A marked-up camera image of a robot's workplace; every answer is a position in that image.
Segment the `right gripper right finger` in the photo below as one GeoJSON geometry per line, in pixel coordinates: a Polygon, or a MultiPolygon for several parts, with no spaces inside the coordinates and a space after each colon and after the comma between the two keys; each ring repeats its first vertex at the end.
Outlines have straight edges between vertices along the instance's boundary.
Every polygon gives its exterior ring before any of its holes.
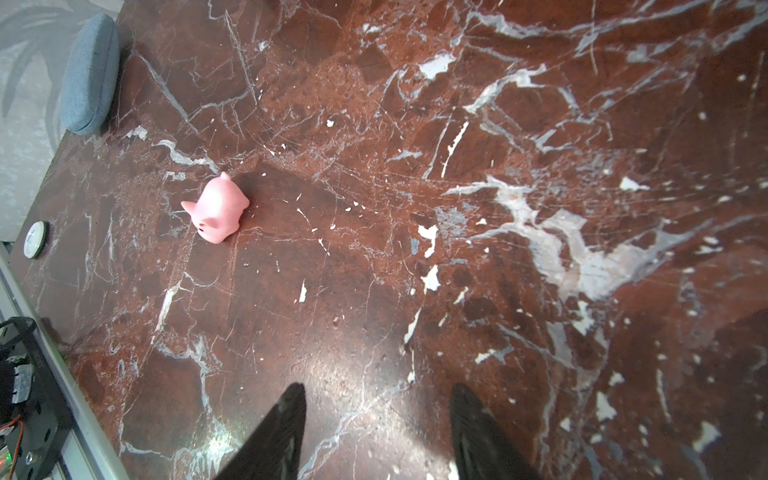
{"type": "Polygon", "coordinates": [[[452,388],[450,425],[460,479],[540,478],[483,403],[462,383],[456,383],[452,388]]]}

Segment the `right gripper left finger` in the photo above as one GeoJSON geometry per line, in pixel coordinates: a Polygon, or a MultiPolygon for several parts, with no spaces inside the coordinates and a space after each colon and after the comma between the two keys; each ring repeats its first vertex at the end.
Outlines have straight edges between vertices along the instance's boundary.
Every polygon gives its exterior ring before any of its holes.
{"type": "Polygon", "coordinates": [[[215,479],[296,480],[306,409],[304,385],[290,384],[215,479]]]}

